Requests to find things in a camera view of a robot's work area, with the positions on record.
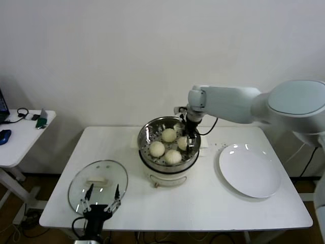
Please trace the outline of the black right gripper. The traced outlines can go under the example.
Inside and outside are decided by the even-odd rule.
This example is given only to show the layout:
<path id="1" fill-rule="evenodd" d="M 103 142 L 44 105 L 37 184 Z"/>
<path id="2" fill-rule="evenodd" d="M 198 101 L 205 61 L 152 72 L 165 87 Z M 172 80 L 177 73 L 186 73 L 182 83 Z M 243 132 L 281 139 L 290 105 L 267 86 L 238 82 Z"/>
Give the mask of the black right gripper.
<path id="1" fill-rule="evenodd" d="M 191 121 L 187 116 L 180 115 L 181 122 L 184 124 L 184 129 L 182 130 L 182 135 L 186 136 L 186 152 L 195 150 L 196 147 L 196 131 L 198 122 Z"/>

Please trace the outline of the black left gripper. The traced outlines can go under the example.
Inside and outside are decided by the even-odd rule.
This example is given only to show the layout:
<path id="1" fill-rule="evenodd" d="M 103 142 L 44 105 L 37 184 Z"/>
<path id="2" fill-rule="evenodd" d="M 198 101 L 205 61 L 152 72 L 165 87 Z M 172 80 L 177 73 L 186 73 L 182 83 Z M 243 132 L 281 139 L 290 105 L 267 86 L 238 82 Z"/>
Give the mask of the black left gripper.
<path id="1" fill-rule="evenodd" d="M 83 238 L 98 238 L 103 229 L 104 222 L 112 217 L 121 205 L 119 184 L 116 187 L 114 200 L 111 204 L 90 204 L 91 194 L 94 188 L 92 183 L 85 196 L 80 200 L 84 218 L 87 220 Z"/>

